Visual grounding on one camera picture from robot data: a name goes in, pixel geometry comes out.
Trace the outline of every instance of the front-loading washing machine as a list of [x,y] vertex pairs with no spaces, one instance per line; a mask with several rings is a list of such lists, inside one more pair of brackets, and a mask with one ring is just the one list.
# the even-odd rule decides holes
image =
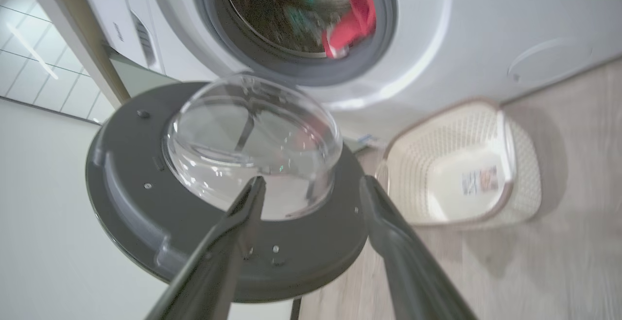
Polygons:
[[[110,4],[90,1],[105,20]],[[136,62],[145,67],[184,81],[253,70],[298,85],[344,136],[370,143],[461,99],[507,101],[622,54],[622,0],[373,3],[375,32],[341,59],[287,45],[236,0],[126,0],[118,9],[136,28],[132,49],[142,49],[145,61]],[[260,6],[260,17],[274,19],[274,8]],[[102,26],[124,54],[118,25]]]

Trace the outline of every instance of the screw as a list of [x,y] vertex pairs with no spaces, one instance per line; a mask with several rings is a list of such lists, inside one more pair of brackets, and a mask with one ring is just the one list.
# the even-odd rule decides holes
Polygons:
[[149,112],[147,112],[147,111],[145,111],[145,110],[143,110],[143,109],[140,109],[140,110],[136,111],[136,114],[137,114],[140,118],[149,118],[149,117],[151,117],[151,115],[149,114]]

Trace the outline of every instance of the empty basket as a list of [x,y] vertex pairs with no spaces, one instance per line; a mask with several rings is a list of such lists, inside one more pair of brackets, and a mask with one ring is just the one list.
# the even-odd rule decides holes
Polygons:
[[479,99],[402,132],[376,176],[412,225],[497,227],[530,218],[542,200],[531,139]]

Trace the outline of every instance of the laundry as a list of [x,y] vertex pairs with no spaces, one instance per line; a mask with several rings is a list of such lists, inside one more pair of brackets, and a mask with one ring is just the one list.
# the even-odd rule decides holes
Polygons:
[[322,35],[324,50],[329,58],[347,56],[352,43],[368,36],[376,28],[376,8],[373,0],[349,1],[352,10]]

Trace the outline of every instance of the transparent glass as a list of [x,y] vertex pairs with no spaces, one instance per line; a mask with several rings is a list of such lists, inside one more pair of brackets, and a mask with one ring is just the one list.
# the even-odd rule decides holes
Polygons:
[[250,74],[198,91],[169,122],[164,143],[178,180],[222,211],[250,178],[263,176],[263,220],[318,209],[343,147],[335,120],[313,99]]

